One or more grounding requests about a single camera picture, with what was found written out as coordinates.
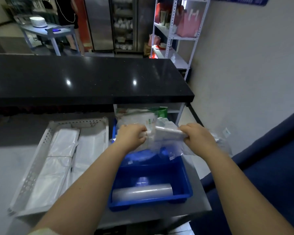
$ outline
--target refrigerator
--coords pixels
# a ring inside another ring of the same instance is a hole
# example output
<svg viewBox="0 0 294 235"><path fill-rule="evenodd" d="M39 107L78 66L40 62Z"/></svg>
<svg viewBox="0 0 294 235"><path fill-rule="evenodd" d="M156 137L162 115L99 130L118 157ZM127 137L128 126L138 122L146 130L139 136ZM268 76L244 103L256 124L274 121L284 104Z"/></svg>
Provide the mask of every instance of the refrigerator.
<svg viewBox="0 0 294 235"><path fill-rule="evenodd" d="M143 52L156 0L84 0L94 51Z"/></svg>

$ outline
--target banner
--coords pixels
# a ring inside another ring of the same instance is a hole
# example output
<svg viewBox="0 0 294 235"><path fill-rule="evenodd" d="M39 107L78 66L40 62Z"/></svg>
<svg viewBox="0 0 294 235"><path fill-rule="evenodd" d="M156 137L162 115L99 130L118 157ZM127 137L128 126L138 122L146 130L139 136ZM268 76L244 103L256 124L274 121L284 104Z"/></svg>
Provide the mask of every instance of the banner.
<svg viewBox="0 0 294 235"><path fill-rule="evenodd" d="M269 0L218 0L218 1L230 1L230 2L237 2L237 3L250 4L250 5L264 7L265 5L267 5Z"/></svg>

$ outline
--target left hand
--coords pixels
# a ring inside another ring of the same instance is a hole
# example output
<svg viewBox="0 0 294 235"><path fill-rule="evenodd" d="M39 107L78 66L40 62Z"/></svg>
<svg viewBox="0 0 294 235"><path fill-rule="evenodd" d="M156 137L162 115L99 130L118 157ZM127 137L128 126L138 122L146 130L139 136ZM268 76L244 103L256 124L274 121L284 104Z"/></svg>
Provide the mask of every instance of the left hand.
<svg viewBox="0 0 294 235"><path fill-rule="evenodd" d="M147 131L147 129L142 124L122 125L118 130L117 138L113 144L118 145L125 154L128 154L145 142L145 137L139 137L143 131Z"/></svg>

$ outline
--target black countertop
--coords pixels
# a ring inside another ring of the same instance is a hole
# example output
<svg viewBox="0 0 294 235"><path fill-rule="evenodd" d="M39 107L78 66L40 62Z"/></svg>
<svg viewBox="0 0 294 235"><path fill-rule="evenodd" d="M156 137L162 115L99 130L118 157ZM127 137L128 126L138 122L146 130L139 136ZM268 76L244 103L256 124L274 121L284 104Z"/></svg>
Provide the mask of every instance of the black countertop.
<svg viewBox="0 0 294 235"><path fill-rule="evenodd" d="M170 59L0 55L0 106L192 102Z"/></svg>

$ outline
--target person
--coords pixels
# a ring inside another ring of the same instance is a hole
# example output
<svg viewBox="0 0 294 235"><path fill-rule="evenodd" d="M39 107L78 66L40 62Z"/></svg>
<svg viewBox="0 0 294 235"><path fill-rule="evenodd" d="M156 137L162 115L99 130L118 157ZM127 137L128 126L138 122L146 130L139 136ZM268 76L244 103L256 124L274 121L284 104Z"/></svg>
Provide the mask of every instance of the person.
<svg viewBox="0 0 294 235"><path fill-rule="evenodd" d="M196 123L180 130L188 135L186 145L208 164L232 234L294 234L290 223L218 148L208 130ZM55 202L31 235L94 233L121 161L145 141L139 138L142 131L144 125L122 125L116 141Z"/></svg>
<svg viewBox="0 0 294 235"><path fill-rule="evenodd" d="M76 41L81 52L84 56L85 49L81 36L78 29L78 8L74 0L50 0L53 10L58 14L59 23L62 26L74 25L74 31L76 36ZM66 38L70 44L72 50L76 50L75 42L72 35L66 35Z"/></svg>

